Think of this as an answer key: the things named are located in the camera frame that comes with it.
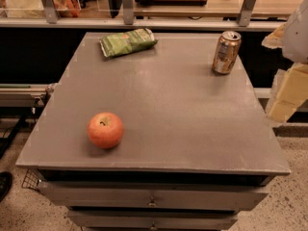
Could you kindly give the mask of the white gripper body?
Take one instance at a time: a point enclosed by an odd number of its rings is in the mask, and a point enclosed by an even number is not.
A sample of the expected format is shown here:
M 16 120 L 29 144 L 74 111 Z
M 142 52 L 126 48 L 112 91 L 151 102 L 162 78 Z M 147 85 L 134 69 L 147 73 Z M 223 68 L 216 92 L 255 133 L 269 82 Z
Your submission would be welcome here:
M 282 53 L 295 63 L 308 63 L 308 0 L 303 0 L 287 20 Z

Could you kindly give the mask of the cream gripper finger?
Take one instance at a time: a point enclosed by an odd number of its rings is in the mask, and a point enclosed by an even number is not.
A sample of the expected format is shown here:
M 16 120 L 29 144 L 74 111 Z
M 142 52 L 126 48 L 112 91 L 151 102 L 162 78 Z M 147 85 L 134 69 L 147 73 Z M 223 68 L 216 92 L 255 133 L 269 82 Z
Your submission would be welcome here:
M 282 47 L 282 39 L 284 36 L 286 24 L 283 23 L 279 27 L 277 27 L 272 33 L 268 36 L 264 37 L 262 41 L 262 45 L 269 49 L 276 49 Z
M 308 64 L 294 63 L 288 70 L 278 69 L 274 76 L 267 117 L 286 122 L 308 100 Z

